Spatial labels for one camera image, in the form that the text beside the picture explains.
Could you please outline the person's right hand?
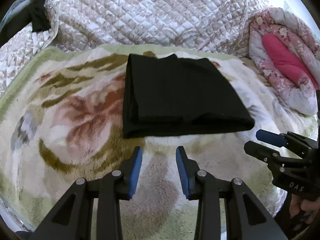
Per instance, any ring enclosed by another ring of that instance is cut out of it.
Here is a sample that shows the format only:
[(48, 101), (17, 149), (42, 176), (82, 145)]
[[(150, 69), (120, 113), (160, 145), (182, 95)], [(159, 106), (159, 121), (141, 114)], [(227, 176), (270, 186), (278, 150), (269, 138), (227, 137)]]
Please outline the person's right hand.
[(310, 215), (308, 216), (307, 220), (305, 221), (306, 224), (311, 224), (316, 217), (317, 213), (319, 212), (320, 207), (320, 200), (317, 198), (314, 202), (302, 199), (299, 196), (292, 194), (291, 195), (291, 203), (289, 207), (289, 212), (291, 217), (294, 217), (299, 214), (299, 212), (302, 211), (308, 211), (310, 212)]

